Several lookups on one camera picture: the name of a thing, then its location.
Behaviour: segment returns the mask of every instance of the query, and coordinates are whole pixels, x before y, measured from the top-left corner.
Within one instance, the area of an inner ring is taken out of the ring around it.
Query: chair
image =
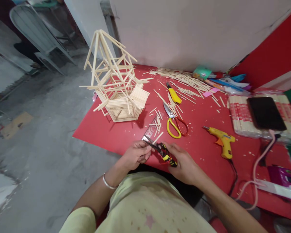
[[[10,11],[10,18],[15,27],[40,51],[37,58],[49,69],[53,66],[59,73],[66,75],[52,60],[50,53],[59,49],[74,65],[76,63],[51,31],[46,27],[37,13],[29,5],[15,6]]]

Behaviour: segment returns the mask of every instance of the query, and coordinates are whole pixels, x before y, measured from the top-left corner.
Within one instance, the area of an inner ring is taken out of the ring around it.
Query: cardboard piece
[[[25,125],[29,124],[32,119],[33,116],[27,112],[23,112],[0,131],[3,138],[7,140],[12,138],[17,133],[17,131],[22,129]]]

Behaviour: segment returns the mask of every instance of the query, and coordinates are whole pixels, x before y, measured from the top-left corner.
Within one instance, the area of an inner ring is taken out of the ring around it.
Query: concrete floor
[[[43,71],[0,104],[11,117],[24,111],[34,117],[10,140],[0,138],[0,170],[20,182],[0,211],[0,232],[58,232],[84,191],[119,158],[72,137],[92,105],[92,91],[78,87],[91,79],[85,59],[66,64],[68,76]]]

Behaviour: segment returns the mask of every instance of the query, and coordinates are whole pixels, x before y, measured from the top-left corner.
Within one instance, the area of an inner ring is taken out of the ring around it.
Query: pink charging cable
[[[268,145],[268,147],[264,150],[263,154],[257,159],[257,161],[255,162],[254,166],[253,166],[253,181],[248,181],[244,184],[240,194],[238,195],[238,197],[235,199],[236,201],[239,200],[241,198],[241,196],[243,195],[243,192],[245,190],[245,188],[248,186],[248,184],[253,183],[254,184],[254,191],[255,191],[255,200],[254,200],[254,204],[253,206],[251,206],[250,208],[246,209],[246,210],[253,210],[256,205],[258,204],[258,188],[256,187],[257,185],[261,185],[261,183],[258,183],[256,181],[256,167],[259,164],[260,160],[267,154],[267,152],[269,151],[269,149],[273,146],[273,144],[276,141],[275,138],[275,132],[273,130],[269,130],[270,135],[272,136],[272,142]]]

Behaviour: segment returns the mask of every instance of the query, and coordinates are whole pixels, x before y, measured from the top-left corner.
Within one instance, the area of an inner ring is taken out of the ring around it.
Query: plastic wrap
[[[287,127],[285,131],[276,131],[275,133],[281,134],[281,138],[278,141],[284,143],[291,142],[291,104],[281,91],[274,90],[261,90],[255,92],[252,97],[271,97],[275,101],[275,104],[278,108],[278,111],[284,120],[284,123]],[[250,137],[250,138],[265,138],[271,139],[271,136],[268,130],[260,130],[257,129],[249,111],[249,107],[247,104],[248,96],[241,95],[230,95],[229,96],[229,104],[230,104],[230,112],[233,122],[233,127],[235,133]]]

